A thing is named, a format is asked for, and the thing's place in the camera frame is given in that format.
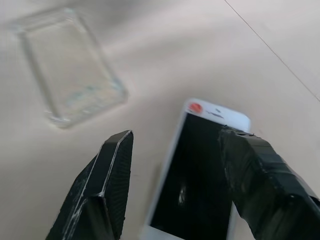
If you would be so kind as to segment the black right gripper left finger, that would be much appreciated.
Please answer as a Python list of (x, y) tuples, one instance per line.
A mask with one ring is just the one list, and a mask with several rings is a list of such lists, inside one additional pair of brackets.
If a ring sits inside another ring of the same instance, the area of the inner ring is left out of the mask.
[(112, 135), (75, 178), (45, 240), (120, 240), (134, 134)]

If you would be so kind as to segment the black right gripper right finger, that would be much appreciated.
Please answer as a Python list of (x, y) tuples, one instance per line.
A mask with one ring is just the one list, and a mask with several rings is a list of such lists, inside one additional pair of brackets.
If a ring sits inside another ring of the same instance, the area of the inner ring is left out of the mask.
[(320, 240), (320, 199), (268, 141), (225, 126), (218, 142), (230, 196), (255, 240)]

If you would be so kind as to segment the white smartphone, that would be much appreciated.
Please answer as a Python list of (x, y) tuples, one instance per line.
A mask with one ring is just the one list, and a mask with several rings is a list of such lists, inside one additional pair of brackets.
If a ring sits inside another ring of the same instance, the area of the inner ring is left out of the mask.
[(139, 240), (234, 240), (238, 213), (218, 143), (225, 126), (249, 132), (251, 121), (201, 99), (185, 102)]

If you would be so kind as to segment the clear plastic phone case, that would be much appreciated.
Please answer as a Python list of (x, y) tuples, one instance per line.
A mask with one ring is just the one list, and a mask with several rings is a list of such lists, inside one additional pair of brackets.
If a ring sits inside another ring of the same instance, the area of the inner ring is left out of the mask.
[(59, 7), (11, 24), (44, 101), (46, 117), (68, 128), (124, 102), (127, 91), (83, 17)]

